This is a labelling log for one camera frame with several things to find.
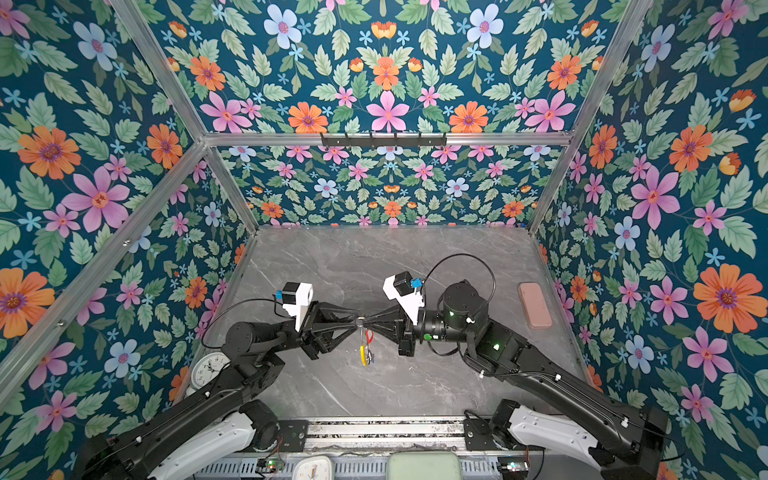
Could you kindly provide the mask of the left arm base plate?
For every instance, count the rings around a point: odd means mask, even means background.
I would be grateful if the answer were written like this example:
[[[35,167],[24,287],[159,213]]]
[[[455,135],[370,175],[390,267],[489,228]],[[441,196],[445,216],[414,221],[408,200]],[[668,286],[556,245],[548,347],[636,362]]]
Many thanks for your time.
[[[269,453],[303,452],[308,440],[309,426],[308,420],[278,420],[275,439],[267,451]]]

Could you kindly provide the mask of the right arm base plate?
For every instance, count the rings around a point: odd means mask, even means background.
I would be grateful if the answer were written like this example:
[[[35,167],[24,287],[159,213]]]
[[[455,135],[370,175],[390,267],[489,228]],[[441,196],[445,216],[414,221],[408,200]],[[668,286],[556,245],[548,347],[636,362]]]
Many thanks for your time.
[[[520,443],[510,433],[502,433],[500,428],[492,427],[486,420],[481,418],[465,417],[463,419],[463,428],[465,449],[468,451],[543,451],[542,447]]]

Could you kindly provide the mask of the white round alarm clock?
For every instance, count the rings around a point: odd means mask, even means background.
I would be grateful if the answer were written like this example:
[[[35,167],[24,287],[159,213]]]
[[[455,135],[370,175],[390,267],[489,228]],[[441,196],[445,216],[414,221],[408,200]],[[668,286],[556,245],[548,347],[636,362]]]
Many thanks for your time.
[[[204,355],[193,367],[190,377],[191,386],[199,390],[214,380],[229,365],[229,358],[222,352]]]

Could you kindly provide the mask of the white clock at front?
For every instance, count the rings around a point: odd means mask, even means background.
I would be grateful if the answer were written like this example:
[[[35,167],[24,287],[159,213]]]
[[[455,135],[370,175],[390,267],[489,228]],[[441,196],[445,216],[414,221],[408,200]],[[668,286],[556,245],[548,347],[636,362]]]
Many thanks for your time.
[[[333,480],[335,466],[327,456],[312,456],[300,460],[292,471],[292,480]]]

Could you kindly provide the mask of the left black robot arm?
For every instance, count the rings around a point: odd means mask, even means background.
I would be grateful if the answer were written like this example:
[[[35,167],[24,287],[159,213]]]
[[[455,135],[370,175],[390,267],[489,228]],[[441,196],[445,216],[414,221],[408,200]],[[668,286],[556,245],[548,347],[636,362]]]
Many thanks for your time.
[[[213,428],[215,438],[221,439],[224,427],[236,419],[244,421],[246,446],[270,449],[279,436],[278,420],[258,396],[285,366],[279,352],[302,349],[317,358],[365,323],[357,314],[314,302],[300,326],[291,321],[234,324],[219,349],[225,357],[224,367],[212,380],[127,432],[87,440],[78,454],[73,478],[153,479],[155,469],[185,443],[207,428]]]

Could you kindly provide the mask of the pale green box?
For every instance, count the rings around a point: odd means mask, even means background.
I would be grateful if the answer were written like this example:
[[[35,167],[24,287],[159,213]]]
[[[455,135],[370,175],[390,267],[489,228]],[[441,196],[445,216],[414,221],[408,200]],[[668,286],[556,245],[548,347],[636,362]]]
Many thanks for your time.
[[[387,480],[461,480],[459,457],[452,452],[399,452],[386,465]]]

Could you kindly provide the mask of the pink eraser case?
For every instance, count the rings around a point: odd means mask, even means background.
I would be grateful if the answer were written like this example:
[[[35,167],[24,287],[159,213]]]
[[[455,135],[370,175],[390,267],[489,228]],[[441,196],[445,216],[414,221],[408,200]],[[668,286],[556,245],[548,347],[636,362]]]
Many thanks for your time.
[[[533,330],[545,330],[553,326],[551,313],[540,285],[537,283],[521,283],[518,294],[529,327]]]

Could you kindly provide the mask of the black hook rail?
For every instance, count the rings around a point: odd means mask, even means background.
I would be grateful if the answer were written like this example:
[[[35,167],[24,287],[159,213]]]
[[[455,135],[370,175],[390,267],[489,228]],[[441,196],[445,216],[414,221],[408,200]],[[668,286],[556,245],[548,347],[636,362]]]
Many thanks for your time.
[[[448,145],[444,134],[392,133],[392,134],[321,134],[324,147],[402,148],[443,147]]]

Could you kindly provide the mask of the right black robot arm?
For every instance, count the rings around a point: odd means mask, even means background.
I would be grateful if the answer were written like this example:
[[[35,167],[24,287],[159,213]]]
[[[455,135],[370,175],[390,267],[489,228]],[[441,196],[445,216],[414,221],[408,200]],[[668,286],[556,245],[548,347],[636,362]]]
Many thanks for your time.
[[[513,402],[500,406],[495,429],[517,444],[541,447],[581,461],[604,479],[654,479],[663,462],[668,416],[633,407],[577,378],[525,337],[492,319],[489,301],[468,281],[446,288],[433,310],[417,281],[387,279],[396,306],[357,323],[411,356],[417,343],[454,343],[481,378],[508,382],[555,409],[544,414]]]

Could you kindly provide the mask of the aluminium front rail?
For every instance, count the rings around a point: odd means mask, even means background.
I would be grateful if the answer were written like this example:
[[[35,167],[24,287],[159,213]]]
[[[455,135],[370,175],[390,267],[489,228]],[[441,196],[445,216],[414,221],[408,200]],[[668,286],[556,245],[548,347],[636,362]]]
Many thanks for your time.
[[[296,419],[310,422],[303,452],[320,450],[372,450],[435,448],[465,450],[463,419],[476,417],[377,417]],[[538,446],[561,455],[587,461],[605,444],[586,428],[563,415],[546,415],[520,406],[498,419],[492,427],[524,445]]]

